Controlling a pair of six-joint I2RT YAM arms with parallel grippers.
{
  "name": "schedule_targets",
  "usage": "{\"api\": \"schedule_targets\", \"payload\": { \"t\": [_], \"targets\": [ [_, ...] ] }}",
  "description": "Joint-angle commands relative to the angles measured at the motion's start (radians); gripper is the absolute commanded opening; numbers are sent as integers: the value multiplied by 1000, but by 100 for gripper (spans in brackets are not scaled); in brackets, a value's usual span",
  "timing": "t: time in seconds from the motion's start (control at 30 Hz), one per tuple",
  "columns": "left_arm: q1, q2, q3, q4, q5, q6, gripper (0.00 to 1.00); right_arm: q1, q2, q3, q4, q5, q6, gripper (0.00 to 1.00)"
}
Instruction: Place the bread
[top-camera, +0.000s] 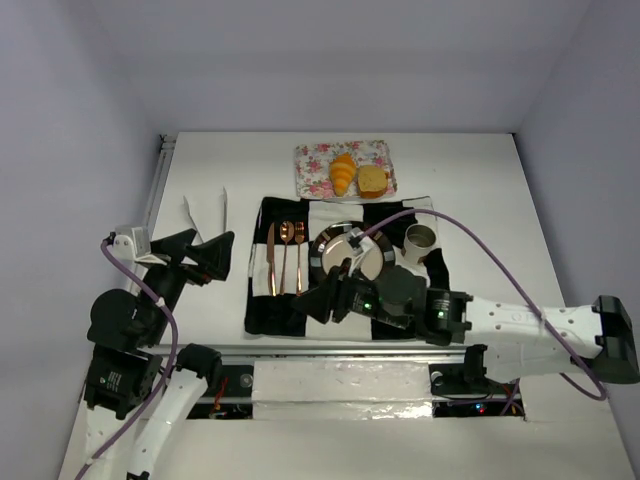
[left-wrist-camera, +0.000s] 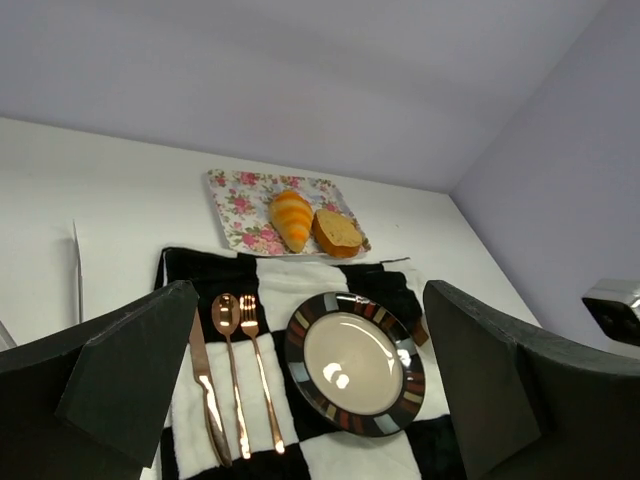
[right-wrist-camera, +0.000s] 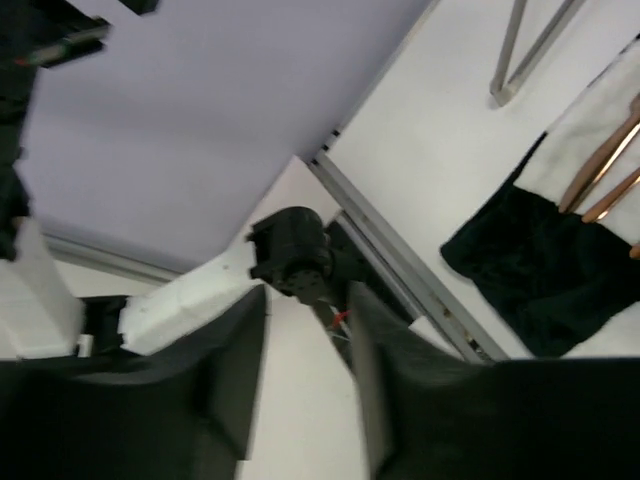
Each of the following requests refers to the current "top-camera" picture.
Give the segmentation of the silver metal tongs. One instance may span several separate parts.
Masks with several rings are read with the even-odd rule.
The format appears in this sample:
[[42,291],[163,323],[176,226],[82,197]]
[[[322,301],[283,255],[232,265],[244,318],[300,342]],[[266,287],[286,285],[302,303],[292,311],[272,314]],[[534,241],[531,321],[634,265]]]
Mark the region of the silver metal tongs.
[[228,195],[224,187],[220,187],[212,194],[185,195],[183,200],[187,215],[201,244],[227,231]]

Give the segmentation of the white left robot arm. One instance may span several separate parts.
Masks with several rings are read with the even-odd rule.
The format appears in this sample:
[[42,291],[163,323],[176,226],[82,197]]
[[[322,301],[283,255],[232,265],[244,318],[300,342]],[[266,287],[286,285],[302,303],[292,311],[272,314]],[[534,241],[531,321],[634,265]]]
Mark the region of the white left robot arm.
[[225,386],[218,351],[179,347],[173,311],[186,285],[227,279],[235,235],[227,231],[202,244],[195,237],[187,229],[151,241],[144,228],[120,227],[101,243],[139,290],[111,289],[91,308],[87,458],[79,479],[153,478],[197,401]]

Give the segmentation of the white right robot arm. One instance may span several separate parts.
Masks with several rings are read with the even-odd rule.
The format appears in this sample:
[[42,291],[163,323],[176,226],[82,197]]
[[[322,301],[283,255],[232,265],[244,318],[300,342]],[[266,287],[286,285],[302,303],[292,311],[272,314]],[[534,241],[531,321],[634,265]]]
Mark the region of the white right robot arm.
[[607,384],[636,384],[639,366],[631,320],[622,302],[601,295],[586,306],[544,309],[492,302],[428,287],[395,266],[369,280],[350,263],[331,268],[318,286],[294,298],[294,310],[326,324],[359,314],[429,345],[463,345],[469,383],[510,383],[525,376],[568,374],[586,366]]

